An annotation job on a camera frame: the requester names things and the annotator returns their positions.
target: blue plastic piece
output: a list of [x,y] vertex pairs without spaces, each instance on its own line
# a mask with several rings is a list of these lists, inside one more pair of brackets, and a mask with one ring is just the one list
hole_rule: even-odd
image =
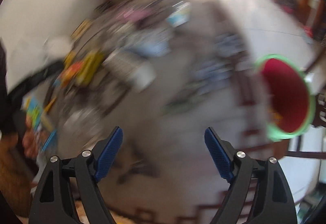
[[213,158],[215,166],[218,169],[218,172],[220,173],[220,176],[223,179],[226,179],[228,183],[230,183],[234,178],[234,175],[231,170],[232,169],[231,160],[229,159],[228,155],[225,153],[223,147],[216,139],[211,129],[207,128],[205,130],[204,139],[205,139],[205,144],[209,150],[209,153]]
[[94,174],[94,179],[97,183],[102,178],[107,176],[112,166],[112,163],[115,159],[115,156],[122,144],[122,139],[123,139],[122,129],[118,127],[97,159],[96,168],[95,168],[96,172]]

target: green object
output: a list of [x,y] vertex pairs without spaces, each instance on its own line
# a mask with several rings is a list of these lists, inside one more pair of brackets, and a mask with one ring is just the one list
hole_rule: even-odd
[[[264,57],[261,57],[260,59],[258,59],[255,62],[255,68],[257,71],[260,70],[260,68],[271,58],[274,59],[278,59],[280,61],[282,61],[283,63],[287,64],[289,67],[291,67],[298,75],[299,77],[302,79],[303,83],[305,84],[305,87],[308,91],[308,94],[311,94],[310,92],[310,88],[307,84],[307,82],[304,80],[304,73],[300,71],[300,69],[294,65],[292,63],[292,61],[290,61],[288,58],[283,57],[282,55],[279,54],[268,54]],[[307,109],[307,114],[306,117],[304,119],[304,121],[302,122],[302,124],[300,125],[300,127],[293,131],[292,133],[288,133],[283,131],[282,129],[280,129],[276,124],[274,123],[268,123],[267,124],[267,136],[268,138],[270,138],[272,141],[277,142],[280,141],[282,139],[292,139],[295,136],[301,135],[303,134],[309,127],[310,123],[312,122],[313,118],[314,118],[314,114],[315,114],[315,97],[313,95],[309,95],[308,98],[309,101],[309,106]]]

